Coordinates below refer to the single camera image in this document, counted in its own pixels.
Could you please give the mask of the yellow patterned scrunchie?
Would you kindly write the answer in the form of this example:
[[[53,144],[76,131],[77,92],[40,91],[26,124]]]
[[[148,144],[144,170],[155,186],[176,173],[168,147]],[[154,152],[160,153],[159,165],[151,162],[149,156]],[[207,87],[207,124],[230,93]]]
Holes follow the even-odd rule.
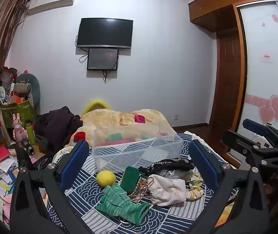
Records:
[[[190,200],[198,200],[204,195],[204,190],[202,188],[204,180],[201,177],[200,173],[192,174],[189,178],[187,178],[187,183],[189,184],[190,188]]]

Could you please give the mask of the yellow felt ball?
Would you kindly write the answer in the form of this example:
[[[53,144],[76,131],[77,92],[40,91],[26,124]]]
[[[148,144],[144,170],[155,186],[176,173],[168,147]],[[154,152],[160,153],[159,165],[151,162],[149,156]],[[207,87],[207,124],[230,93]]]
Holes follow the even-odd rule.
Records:
[[[116,182],[116,176],[112,171],[100,171],[96,176],[97,182],[101,187],[112,186]]]

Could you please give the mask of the green knitted sock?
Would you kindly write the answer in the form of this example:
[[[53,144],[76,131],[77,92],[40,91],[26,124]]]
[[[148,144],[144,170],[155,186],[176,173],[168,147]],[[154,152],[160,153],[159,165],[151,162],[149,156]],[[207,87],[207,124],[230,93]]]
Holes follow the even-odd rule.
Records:
[[[150,210],[148,203],[134,203],[117,183],[104,188],[105,194],[96,209],[111,217],[120,217],[137,227]]]

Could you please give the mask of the white cloth pouch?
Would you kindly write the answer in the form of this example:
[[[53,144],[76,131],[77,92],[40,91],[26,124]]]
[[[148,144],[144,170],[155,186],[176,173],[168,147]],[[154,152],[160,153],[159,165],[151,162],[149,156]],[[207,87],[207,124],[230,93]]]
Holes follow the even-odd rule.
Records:
[[[147,188],[154,206],[166,207],[188,199],[185,181],[168,179],[156,174],[147,178]]]

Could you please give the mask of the black lace garment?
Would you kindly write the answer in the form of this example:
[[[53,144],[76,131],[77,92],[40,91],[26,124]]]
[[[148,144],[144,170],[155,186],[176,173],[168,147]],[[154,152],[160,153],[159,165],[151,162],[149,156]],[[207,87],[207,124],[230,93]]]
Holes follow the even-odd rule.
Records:
[[[140,166],[139,172],[147,176],[156,174],[160,175],[162,171],[191,171],[195,168],[193,160],[189,160],[183,157],[174,159],[163,159],[158,162],[152,163],[149,167],[144,168]]]

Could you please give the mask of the green yellow sponge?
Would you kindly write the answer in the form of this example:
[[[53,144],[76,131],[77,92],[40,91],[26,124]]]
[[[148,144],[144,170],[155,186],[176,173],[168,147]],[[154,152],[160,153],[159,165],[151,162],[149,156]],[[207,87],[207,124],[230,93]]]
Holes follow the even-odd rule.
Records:
[[[134,192],[136,188],[136,184],[138,182],[139,177],[139,169],[128,166],[123,173],[122,179],[120,181],[120,187],[124,191],[126,191],[127,194],[131,194],[132,192]]]

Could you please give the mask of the clear plastic storage bin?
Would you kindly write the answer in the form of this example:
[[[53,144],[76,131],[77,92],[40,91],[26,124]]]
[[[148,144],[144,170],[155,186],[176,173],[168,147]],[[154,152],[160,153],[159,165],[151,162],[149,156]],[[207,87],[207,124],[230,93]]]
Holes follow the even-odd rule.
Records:
[[[134,124],[94,130],[91,155],[98,171],[122,173],[128,166],[180,157],[183,139],[164,123]]]

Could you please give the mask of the black flashlight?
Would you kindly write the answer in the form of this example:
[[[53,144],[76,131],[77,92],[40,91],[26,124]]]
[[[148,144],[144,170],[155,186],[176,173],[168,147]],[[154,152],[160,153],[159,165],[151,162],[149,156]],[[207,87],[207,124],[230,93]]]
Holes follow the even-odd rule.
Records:
[[[25,148],[25,150],[27,151],[27,153],[29,155],[35,154],[35,150],[34,150],[33,146],[28,142],[27,139],[22,139],[21,144],[23,145],[23,147]]]

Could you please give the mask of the pink rabbit toy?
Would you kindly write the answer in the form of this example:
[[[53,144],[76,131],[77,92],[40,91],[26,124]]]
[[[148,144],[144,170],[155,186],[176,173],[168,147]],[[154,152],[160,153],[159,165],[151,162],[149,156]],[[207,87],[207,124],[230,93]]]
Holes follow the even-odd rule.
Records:
[[[20,143],[24,139],[28,139],[27,131],[22,126],[19,113],[12,114],[13,117],[13,137],[17,143]]]

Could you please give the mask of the green bottle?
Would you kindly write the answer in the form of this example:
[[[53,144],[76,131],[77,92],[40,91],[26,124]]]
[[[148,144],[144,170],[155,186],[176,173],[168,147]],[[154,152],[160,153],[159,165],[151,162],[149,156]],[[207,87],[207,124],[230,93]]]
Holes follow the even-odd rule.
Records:
[[[31,123],[26,123],[25,125],[25,129],[27,132],[27,136],[28,136],[28,141],[31,145],[35,145],[35,134],[34,134],[34,130],[33,127],[31,125]]]

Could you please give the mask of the dark purple clothing pile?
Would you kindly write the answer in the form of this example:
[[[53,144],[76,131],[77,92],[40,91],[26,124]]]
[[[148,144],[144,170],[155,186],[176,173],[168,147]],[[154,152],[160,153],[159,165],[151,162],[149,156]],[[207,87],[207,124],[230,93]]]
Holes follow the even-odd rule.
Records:
[[[64,148],[72,134],[83,125],[79,115],[74,115],[67,106],[37,115],[33,121],[36,136],[44,137],[46,149],[52,153]]]

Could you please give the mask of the white sliding wardrobe door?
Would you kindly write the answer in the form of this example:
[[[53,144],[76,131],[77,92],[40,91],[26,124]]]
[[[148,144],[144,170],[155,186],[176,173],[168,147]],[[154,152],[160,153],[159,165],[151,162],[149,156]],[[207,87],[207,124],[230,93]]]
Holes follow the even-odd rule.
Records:
[[[278,1],[239,6],[246,41],[247,78],[241,120],[278,129]]]

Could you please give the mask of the grey green neck pillow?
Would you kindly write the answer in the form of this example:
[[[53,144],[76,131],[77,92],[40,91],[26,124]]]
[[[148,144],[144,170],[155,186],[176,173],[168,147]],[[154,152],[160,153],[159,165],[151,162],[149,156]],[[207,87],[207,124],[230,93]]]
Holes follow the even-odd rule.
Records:
[[[41,100],[41,93],[40,93],[40,84],[35,77],[35,75],[30,73],[23,73],[17,77],[18,83],[29,83],[31,85],[31,94],[34,103],[34,109],[37,113],[40,113],[40,100]]]

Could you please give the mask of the wooden wardrobe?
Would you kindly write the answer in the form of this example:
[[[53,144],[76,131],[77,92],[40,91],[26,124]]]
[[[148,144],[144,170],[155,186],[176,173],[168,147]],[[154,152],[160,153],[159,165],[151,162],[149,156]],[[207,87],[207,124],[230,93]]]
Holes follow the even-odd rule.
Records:
[[[263,0],[194,0],[189,3],[191,23],[217,38],[215,93],[208,132],[204,139],[220,153],[226,130],[236,130],[241,118],[246,87],[246,51],[237,5]]]

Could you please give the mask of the white air conditioner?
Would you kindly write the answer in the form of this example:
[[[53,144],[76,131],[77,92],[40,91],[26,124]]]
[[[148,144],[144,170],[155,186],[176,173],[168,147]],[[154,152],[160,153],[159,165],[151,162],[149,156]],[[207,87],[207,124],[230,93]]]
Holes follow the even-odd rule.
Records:
[[[28,8],[29,15],[35,15],[41,12],[72,6],[74,0],[31,0]]]

